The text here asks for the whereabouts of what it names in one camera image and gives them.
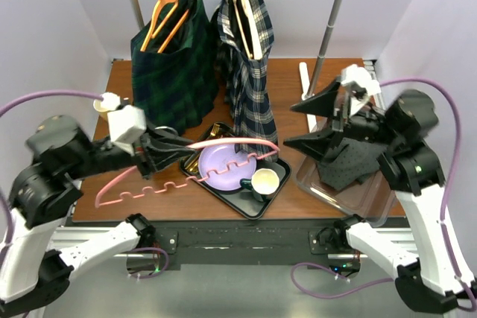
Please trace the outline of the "grey dotted skirt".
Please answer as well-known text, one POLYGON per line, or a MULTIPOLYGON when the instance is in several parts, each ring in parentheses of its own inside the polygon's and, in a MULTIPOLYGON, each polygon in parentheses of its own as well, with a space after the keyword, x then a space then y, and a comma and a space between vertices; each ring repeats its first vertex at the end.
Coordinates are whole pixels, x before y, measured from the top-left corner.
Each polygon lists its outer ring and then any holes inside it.
POLYGON ((379 170, 377 158, 385 147, 353 139, 342 142, 317 162, 320 181, 336 191, 358 182, 364 183, 379 170))

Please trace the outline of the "pink hanger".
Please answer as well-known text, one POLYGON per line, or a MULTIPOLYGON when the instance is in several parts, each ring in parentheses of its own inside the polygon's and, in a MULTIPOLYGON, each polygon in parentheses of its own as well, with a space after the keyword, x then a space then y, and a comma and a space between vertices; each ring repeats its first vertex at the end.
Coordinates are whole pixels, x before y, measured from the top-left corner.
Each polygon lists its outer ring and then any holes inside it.
POLYGON ((120 173, 118 176, 116 176, 114 179, 109 181, 97 194, 95 197, 95 208, 98 209, 101 206, 109 206, 113 205, 116 203, 120 203, 124 201, 123 195, 130 196, 132 198, 141 198, 146 195, 144 190, 149 190, 151 189, 154 194, 161 194, 165 193, 168 191, 169 188, 174 188, 174 189, 179 189, 179 188, 185 188, 190 182, 196 182, 196 183, 202 183, 206 179, 209 179, 209 174, 210 173, 215 173, 216 175, 222 175, 231 170, 232 167, 240 168, 245 166, 246 164, 250 163, 251 158, 255 158, 256 160, 261 160, 268 158, 269 156, 272 156, 274 154, 278 154, 280 152, 280 148, 277 144, 274 144, 271 141, 264 140, 264 139, 255 139, 255 138, 247 138, 247 137, 228 137, 228 138, 220 138, 220 139, 211 139, 211 140, 206 140, 206 141, 199 141, 195 142, 193 144, 187 145, 187 147, 195 150, 203 150, 204 148, 208 147, 214 147, 218 146, 221 144, 257 144, 257 145, 263 145, 266 147, 269 147, 272 149, 271 152, 263 154, 259 156, 257 153, 250 153, 247 155, 247 158, 244 162, 237 162, 237 161, 231 161, 226 164, 226 168, 219 171, 215 168, 207 171, 207 175, 204 177, 201 177, 200 179, 196 176, 188 176, 186 177, 185 181, 183 184, 176 184, 173 181, 165 182, 163 184, 163 187, 159 190, 154 190, 152 187, 144 187, 143 192, 141 194, 131 194, 130 192, 123 192, 119 195, 118 199, 115 200, 108 200, 108 201, 103 201, 104 195, 110 191, 114 186, 119 184, 122 180, 126 179, 129 175, 132 173, 138 172, 139 169, 136 166, 129 167, 122 173, 120 173))

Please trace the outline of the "navy white plaid skirt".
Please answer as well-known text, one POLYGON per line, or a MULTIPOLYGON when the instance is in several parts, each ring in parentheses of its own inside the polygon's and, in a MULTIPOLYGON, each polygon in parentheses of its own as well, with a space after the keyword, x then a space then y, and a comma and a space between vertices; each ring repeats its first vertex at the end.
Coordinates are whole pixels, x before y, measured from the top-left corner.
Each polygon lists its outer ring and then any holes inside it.
POLYGON ((215 70, 226 84, 224 101, 230 105, 233 130, 239 137, 264 139, 278 144, 278 132, 267 90, 268 58, 274 29, 264 0, 250 0, 263 58, 250 60, 238 48, 238 31, 232 0, 221 0, 211 18, 217 41, 215 70))

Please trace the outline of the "beige hanger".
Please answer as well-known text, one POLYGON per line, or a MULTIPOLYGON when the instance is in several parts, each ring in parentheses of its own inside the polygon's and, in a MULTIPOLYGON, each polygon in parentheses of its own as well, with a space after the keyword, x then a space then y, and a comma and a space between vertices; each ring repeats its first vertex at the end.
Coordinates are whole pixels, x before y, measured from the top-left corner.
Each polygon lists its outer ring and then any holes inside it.
POLYGON ((259 32, 250 0, 232 0, 234 20, 232 29, 238 31, 238 48, 250 60, 263 58, 259 32))

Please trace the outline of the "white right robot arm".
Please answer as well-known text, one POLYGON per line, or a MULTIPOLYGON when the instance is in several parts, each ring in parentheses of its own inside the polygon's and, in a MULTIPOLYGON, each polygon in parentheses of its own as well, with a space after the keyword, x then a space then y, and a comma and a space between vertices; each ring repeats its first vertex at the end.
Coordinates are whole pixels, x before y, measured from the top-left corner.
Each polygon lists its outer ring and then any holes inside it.
POLYGON ((380 235, 363 217, 337 220, 317 235, 342 253, 359 251, 394 283, 405 305, 427 314, 461 309, 476 311, 476 276, 458 245, 448 212, 454 172, 444 173, 426 143, 437 126, 433 100, 416 89, 403 91, 387 109, 372 105, 380 85, 335 80, 322 92, 293 105, 294 112, 326 119, 312 133, 288 138, 284 145, 321 160, 344 139, 379 144, 379 170, 405 211, 416 252, 408 252, 380 235))

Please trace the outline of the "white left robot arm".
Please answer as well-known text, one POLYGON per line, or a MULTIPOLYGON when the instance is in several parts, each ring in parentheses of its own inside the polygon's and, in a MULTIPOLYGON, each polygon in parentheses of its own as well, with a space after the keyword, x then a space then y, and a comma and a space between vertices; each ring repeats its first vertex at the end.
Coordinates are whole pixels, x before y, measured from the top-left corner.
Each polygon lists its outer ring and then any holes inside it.
POLYGON ((3 317, 49 305, 80 274, 116 254, 153 247, 155 228, 143 215, 132 214, 74 248, 50 249, 51 236, 82 196, 77 180, 129 167, 148 178, 193 152, 190 140, 147 127, 127 153, 109 138, 91 140, 68 115, 44 120, 26 145, 33 160, 10 190, 10 223, 1 250, 3 317))

